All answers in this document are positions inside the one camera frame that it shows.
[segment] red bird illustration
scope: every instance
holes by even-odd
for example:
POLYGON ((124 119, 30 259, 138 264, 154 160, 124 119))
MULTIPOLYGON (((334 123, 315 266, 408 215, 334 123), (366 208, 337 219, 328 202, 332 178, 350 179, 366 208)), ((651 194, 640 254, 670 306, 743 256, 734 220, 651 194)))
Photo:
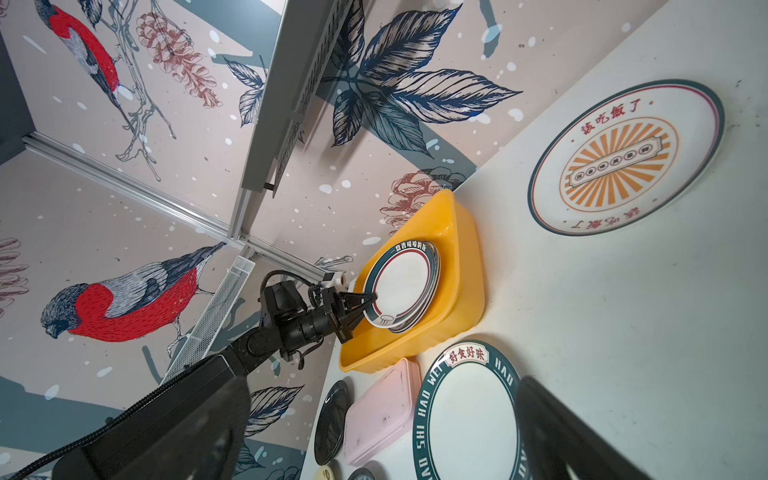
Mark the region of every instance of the red bird illustration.
POLYGON ((153 262, 127 275, 99 283, 68 286, 43 310, 40 323, 58 338, 65 330, 104 342, 137 339, 173 323, 181 339, 179 315, 200 290, 206 262, 224 242, 182 257, 153 262))
POLYGON ((51 5, 48 0, 35 0, 40 19, 67 45, 69 51, 80 62, 80 66, 101 87, 112 104, 118 108, 128 123, 131 131, 133 124, 128 120, 123 108, 118 103, 117 91, 120 86, 118 71, 114 61, 104 46, 99 42, 88 27, 59 7, 51 5))

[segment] pink box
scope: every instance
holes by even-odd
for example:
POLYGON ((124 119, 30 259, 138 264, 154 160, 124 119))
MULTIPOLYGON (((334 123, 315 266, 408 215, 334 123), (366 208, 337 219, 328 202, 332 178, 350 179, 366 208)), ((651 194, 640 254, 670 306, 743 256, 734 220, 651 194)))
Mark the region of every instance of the pink box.
POLYGON ((419 364, 400 359, 346 413, 344 457, 361 467, 413 427, 419 364))

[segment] dark plate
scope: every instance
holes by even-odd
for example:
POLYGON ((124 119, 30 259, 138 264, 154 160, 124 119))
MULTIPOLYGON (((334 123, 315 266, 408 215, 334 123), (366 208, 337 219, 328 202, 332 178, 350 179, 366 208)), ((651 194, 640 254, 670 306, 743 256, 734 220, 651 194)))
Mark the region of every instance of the dark plate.
POLYGON ((334 383, 328 391, 315 430, 315 460, 325 465, 339 453, 344 442, 344 421, 351 405, 349 388, 343 380, 334 383))
POLYGON ((373 473, 367 468, 358 468, 349 476, 348 480, 376 480, 373 473))

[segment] yellow bin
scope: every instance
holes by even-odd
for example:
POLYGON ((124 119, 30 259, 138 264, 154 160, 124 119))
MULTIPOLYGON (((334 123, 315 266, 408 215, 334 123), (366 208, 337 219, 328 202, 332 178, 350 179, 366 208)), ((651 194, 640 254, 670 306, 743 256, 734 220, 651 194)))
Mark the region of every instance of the yellow bin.
POLYGON ((360 272, 354 291, 362 292, 376 260, 396 243, 427 240, 440 252, 440 280, 432 303, 408 332, 395 334, 363 320, 354 338, 341 346, 339 368, 373 373, 402 357, 417 355, 472 328, 485 308, 482 258, 472 215, 442 190, 385 243, 360 272))

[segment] yellow plastic basket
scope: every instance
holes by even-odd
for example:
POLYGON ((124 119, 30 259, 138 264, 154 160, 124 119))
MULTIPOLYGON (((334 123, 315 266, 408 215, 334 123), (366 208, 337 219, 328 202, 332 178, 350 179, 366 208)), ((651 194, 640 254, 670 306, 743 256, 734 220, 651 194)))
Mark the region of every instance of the yellow plastic basket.
POLYGON ((485 284, 475 221, 453 192, 438 192, 385 243, 360 272, 354 291, 362 292, 376 260, 396 243, 427 240, 440 252, 440 280, 432 303, 408 332, 395 334, 363 320, 341 347, 339 368, 373 373, 402 357, 417 355, 472 328, 485 308, 485 284))

